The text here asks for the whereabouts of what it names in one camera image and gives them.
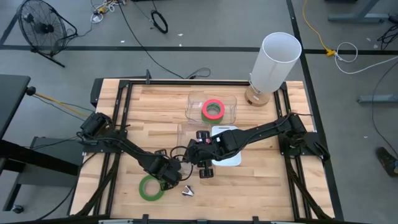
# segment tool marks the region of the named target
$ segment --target yellow cable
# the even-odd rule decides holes
[[[310,23],[307,21],[307,18],[305,17],[305,8],[307,7],[307,3],[308,3],[308,0],[305,0],[304,6],[303,6],[303,18],[304,18],[304,21],[305,21],[305,23],[307,23],[308,27],[311,28],[312,31],[314,31],[316,34],[318,34],[319,40],[320,40],[320,42],[321,42],[321,44],[322,44],[322,47],[326,50],[326,55],[327,55],[327,56],[333,56],[333,55],[336,53],[336,51],[327,48],[327,47],[325,46],[325,44],[323,44],[321,35],[318,33],[318,31],[316,31],[316,30],[310,25]]]
[[[52,102],[54,102],[54,103],[58,103],[59,105],[65,107],[66,109],[68,109],[68,110],[70,110],[70,111],[72,111],[72,112],[75,112],[76,114],[78,114],[78,115],[80,115],[80,116],[88,117],[87,114],[83,114],[83,113],[81,113],[81,112],[79,112],[79,111],[77,111],[77,110],[71,108],[71,107],[68,106],[68,105],[64,105],[63,103],[59,102],[58,100],[56,100],[56,99],[54,99],[54,98],[51,98],[51,97],[49,97],[49,96],[46,96],[46,95],[43,95],[43,94],[40,94],[40,93],[35,93],[35,95],[36,95],[36,96],[39,96],[39,97],[41,97],[41,98],[44,98],[44,99],[46,99],[46,100],[50,100],[50,101],[52,101]]]

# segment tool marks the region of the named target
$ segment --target black floor stripe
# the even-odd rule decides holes
[[[8,35],[10,35],[12,28],[14,28],[15,23],[18,20],[17,14],[14,15],[14,17],[11,19],[11,22],[8,24],[6,30],[2,33],[1,39],[0,39],[0,45],[3,45],[5,41],[7,40]]]
[[[255,52],[259,47],[145,47],[156,52]],[[28,45],[0,45],[0,50],[30,50]],[[76,51],[144,51],[142,47],[69,46],[65,50]]]
[[[299,27],[297,25],[292,0],[286,0],[286,3],[287,3],[287,8],[288,8],[289,14],[290,14],[290,20],[292,22],[294,36],[302,44],[300,31],[299,31]],[[301,61],[301,66],[303,68],[305,84],[307,85],[307,91],[308,91],[308,96],[309,96],[309,100],[310,100],[310,104],[311,104],[311,108],[312,108],[312,113],[314,116],[315,127],[317,128],[317,133],[319,134],[321,144],[326,146],[325,130],[323,129],[322,120],[321,120],[318,103],[317,103],[317,98],[315,96],[315,90],[313,88],[310,70],[308,68],[307,58],[305,57],[305,54],[301,54],[300,61]],[[335,212],[335,217],[337,220],[343,221],[344,220],[343,211],[341,209],[340,198],[338,196],[336,180],[335,180],[335,176],[333,173],[333,168],[331,166],[330,159],[324,164],[324,168],[325,168],[325,175],[326,175],[326,179],[327,179],[327,183],[328,183],[329,193],[330,193],[330,197],[331,197],[331,202],[332,202],[333,210]]]
[[[323,49],[304,49],[305,54],[323,54],[326,52]],[[341,55],[355,55],[355,50],[339,50]],[[358,50],[358,55],[398,55],[398,50]]]

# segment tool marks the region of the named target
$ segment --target tape roll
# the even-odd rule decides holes
[[[209,111],[216,111],[216,114],[209,114]],[[219,124],[223,120],[225,113],[224,104],[220,100],[207,100],[201,109],[201,118],[203,121]]]
[[[141,182],[139,182],[139,195],[140,195],[144,200],[147,200],[147,201],[149,201],[149,202],[153,202],[153,201],[156,201],[156,200],[160,199],[160,198],[163,196],[164,191],[161,190],[161,189],[160,189],[160,186],[159,186],[159,192],[157,192],[155,195],[147,195],[147,193],[146,193],[146,191],[145,191],[145,185],[146,185],[146,183],[147,183],[148,181],[150,181],[150,180],[156,180],[156,181],[158,181],[159,184],[161,184],[161,181],[157,180],[155,177],[153,177],[153,176],[151,176],[151,175],[148,175],[148,176],[144,177],[144,178],[141,180]]]

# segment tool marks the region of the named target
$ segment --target fan stand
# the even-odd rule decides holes
[[[70,23],[69,21],[67,21],[64,17],[62,17],[54,8],[52,9],[52,12],[55,13],[57,16],[59,16],[63,21],[65,21],[66,23],[68,23],[70,26],[72,26],[72,28],[75,30],[73,34],[68,35],[68,36],[66,36],[66,37],[64,37],[64,38],[61,38],[60,40],[62,40],[62,39],[69,39],[69,38],[71,38],[71,37],[77,37],[77,36],[78,36],[78,34],[77,34],[77,28],[76,28],[73,24],[71,24],[71,23]],[[60,63],[59,61],[57,61],[57,60],[55,60],[55,59],[53,58],[54,55],[51,55],[51,56],[45,55],[45,54],[43,54],[42,52],[38,51],[38,50],[37,50],[36,48],[34,48],[34,47],[32,47],[30,51],[33,52],[33,53],[38,53],[39,55],[41,55],[41,56],[43,56],[43,57],[49,59],[50,61],[56,63],[57,65],[61,66],[62,68],[65,68],[64,64]]]

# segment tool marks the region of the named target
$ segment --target white cable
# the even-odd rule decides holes
[[[354,58],[354,59],[352,59],[352,60],[345,60],[345,59],[343,59],[342,57],[340,57],[340,56],[338,55],[338,51],[339,51],[340,47],[341,47],[343,44],[348,44],[348,45],[351,45],[351,46],[353,46],[353,47],[355,48],[355,58]],[[336,53],[335,53],[335,62],[336,62],[336,66],[338,67],[338,69],[340,69],[341,72],[343,72],[343,73],[345,73],[345,74],[348,74],[348,75],[352,75],[352,74],[357,74],[357,73],[359,73],[359,72],[363,72],[363,71],[365,71],[365,70],[367,70],[367,69],[369,69],[369,68],[371,68],[371,67],[375,67],[375,66],[378,66],[378,65],[381,65],[381,64],[390,62],[390,61],[395,60],[395,59],[398,58],[398,56],[396,56],[396,57],[390,58],[390,59],[388,59],[388,60],[385,60],[385,61],[383,61],[383,62],[375,63],[374,65],[370,65],[370,66],[368,66],[368,67],[366,67],[366,68],[364,68],[364,69],[358,70],[358,71],[356,71],[356,72],[346,72],[346,71],[343,71],[343,70],[340,68],[340,66],[338,65],[338,63],[337,63],[337,59],[340,60],[340,61],[346,62],[346,63],[351,63],[351,62],[354,62],[354,61],[356,60],[357,57],[358,57],[358,49],[356,48],[356,46],[355,46],[354,44],[350,43],[350,42],[343,42],[343,43],[341,43],[341,44],[337,47],[337,49],[336,49]]]
[[[102,13],[99,13],[98,15],[95,15],[95,12],[98,11],[98,9],[105,7],[107,8],[110,12],[114,12],[114,6],[119,5],[119,3],[115,3],[113,0],[104,0],[103,4],[100,6],[95,7],[94,12],[91,14],[90,21],[93,24],[97,24],[101,22],[104,19],[104,15]]]

